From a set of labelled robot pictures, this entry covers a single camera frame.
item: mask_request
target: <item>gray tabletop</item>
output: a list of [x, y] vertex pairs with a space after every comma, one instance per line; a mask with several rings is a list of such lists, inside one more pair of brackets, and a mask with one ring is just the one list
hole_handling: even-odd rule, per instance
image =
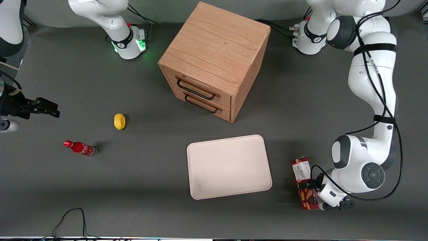
[[[301, 210], [290, 164], [308, 156], [311, 164], [333, 167], [334, 140], [371, 123], [370, 106], [348, 87], [352, 53], [326, 46], [306, 56], [272, 32], [231, 124], [176, 99], [159, 70], [180, 24], [154, 26], [148, 51], [135, 60], [119, 58], [100, 27], [34, 29], [17, 80], [26, 97], [58, 103], [61, 117], [32, 115], [17, 132], [1, 135], [0, 236], [49, 235], [64, 212], [82, 207], [96, 236], [427, 240], [428, 43], [420, 13], [392, 21], [401, 185], [386, 200], [328, 212]], [[127, 115], [123, 131], [113, 126], [116, 113]], [[193, 200], [187, 145], [251, 134], [265, 139], [272, 189]], [[74, 154], [62, 146], [66, 139], [100, 152], [92, 159]], [[380, 190], [361, 196], [388, 193], [398, 167], [386, 171]], [[80, 213], [71, 213], [58, 235], [81, 235]]]

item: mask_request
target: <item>white tray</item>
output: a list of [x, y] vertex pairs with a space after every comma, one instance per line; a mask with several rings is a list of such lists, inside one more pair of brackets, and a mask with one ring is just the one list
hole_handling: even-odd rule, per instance
[[265, 142], [259, 135], [192, 143], [187, 163], [190, 195], [196, 200], [272, 187]]

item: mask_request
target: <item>drawer handle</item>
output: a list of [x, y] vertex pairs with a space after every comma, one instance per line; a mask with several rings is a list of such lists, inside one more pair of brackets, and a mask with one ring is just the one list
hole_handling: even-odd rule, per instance
[[181, 89], [183, 89], [183, 90], [187, 90], [187, 91], [189, 91], [190, 93], [195, 94], [195, 95], [197, 95], [197, 96], [199, 96], [199, 97], [201, 97], [201, 98], [204, 98], [204, 99], [207, 99], [207, 100], [213, 100], [213, 99], [214, 99], [214, 97], [215, 97], [215, 94], [213, 94], [213, 96], [211, 96], [211, 97], [208, 97], [208, 96], [205, 96], [205, 95], [199, 94], [198, 92], [195, 92], [195, 91], [193, 91], [193, 90], [191, 90], [191, 89], [189, 89], [189, 88], [186, 88], [186, 87], [182, 86], [182, 85], [180, 84], [180, 82], [181, 82], [181, 79], [179, 78], [179, 79], [178, 79], [178, 81], [177, 81], [177, 85], [178, 85], [178, 87], [180, 87], [180, 88], [181, 88]]
[[198, 105], [198, 104], [196, 104], [196, 103], [194, 103], [194, 102], [191, 102], [190, 100], [188, 100], [187, 99], [187, 97], [189, 97], [189, 95], [186, 95], [185, 97], [184, 97], [184, 99], [185, 99], [185, 101], [187, 102], [187, 103], [189, 103], [189, 104], [191, 104], [191, 105], [193, 105], [193, 106], [196, 106], [196, 107], [198, 107], [198, 108], [200, 108], [200, 109], [203, 109], [204, 111], [206, 111], [206, 112], [209, 112], [209, 113], [211, 113], [211, 114], [215, 114], [215, 113], [217, 113], [217, 111], [218, 111], [218, 108], [216, 108], [215, 110], [213, 110], [213, 111], [210, 111], [210, 110], [208, 110], [207, 108], [205, 108], [205, 107], [202, 107], [202, 106], [200, 106], [200, 105]]

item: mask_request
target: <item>wooden drawer cabinet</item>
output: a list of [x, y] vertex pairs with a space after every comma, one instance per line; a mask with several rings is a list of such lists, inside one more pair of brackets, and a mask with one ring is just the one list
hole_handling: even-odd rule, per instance
[[234, 122], [269, 33], [265, 24], [199, 2], [158, 64], [177, 98]]

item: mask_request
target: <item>red bottle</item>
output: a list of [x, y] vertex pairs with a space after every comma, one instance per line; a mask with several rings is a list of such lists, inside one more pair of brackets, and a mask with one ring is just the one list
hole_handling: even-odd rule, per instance
[[64, 146], [72, 149], [75, 153], [93, 157], [97, 154], [97, 149], [82, 142], [65, 141]]

